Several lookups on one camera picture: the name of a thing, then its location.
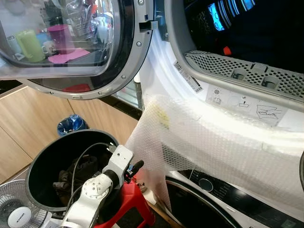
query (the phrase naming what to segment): pink cloth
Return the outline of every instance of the pink cloth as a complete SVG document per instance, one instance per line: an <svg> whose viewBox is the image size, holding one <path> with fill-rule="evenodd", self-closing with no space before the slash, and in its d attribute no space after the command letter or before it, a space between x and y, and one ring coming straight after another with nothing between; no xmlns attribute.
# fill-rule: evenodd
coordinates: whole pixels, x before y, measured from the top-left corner
<svg viewBox="0 0 304 228"><path fill-rule="evenodd" d="M69 60L79 58L81 56L85 56L89 54L89 51L86 51L82 48L77 48L75 51L71 52L70 54L58 54L55 56L48 57L48 60L55 64L62 64L66 63Z"/></svg>

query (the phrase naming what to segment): green cup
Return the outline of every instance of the green cup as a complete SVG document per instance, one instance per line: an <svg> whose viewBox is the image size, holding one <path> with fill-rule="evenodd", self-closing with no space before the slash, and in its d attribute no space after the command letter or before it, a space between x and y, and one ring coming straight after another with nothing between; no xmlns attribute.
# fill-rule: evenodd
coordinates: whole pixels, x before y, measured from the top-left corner
<svg viewBox="0 0 304 228"><path fill-rule="evenodd" d="M24 56L31 63L40 62L45 59L39 40L32 29L24 30L16 35L16 39L22 49Z"/></svg>

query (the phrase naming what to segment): pink cup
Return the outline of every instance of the pink cup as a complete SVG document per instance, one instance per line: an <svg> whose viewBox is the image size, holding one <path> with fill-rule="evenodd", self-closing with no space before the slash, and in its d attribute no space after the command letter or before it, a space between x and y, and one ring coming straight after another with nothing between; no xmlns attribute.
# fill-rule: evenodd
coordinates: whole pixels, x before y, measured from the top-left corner
<svg viewBox="0 0 304 228"><path fill-rule="evenodd" d="M60 54L69 54L75 51L68 25L54 25L49 27L48 31L55 43L56 50Z"/></svg>

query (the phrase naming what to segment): barcode label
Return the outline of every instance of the barcode label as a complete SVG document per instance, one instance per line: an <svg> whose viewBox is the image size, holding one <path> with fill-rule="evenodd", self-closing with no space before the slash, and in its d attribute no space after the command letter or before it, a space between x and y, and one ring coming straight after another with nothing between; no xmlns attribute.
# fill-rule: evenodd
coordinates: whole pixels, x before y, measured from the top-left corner
<svg viewBox="0 0 304 228"><path fill-rule="evenodd" d="M188 84L191 86L191 88L196 92L200 92L203 90L203 88L200 86L200 84L197 82L197 80L190 75L188 75L182 68L181 65L176 61L174 63L175 68L179 71L179 73L183 76L183 78L188 82Z"/></svg>

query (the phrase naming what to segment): electric fan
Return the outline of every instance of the electric fan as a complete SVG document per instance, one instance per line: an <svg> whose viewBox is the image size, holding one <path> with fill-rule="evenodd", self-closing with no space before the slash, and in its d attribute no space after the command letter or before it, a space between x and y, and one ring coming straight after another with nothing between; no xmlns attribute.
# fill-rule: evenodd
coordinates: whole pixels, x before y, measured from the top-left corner
<svg viewBox="0 0 304 228"><path fill-rule="evenodd" d="M27 198L25 180L0 185L0 228L39 228L46 215Z"/></svg>

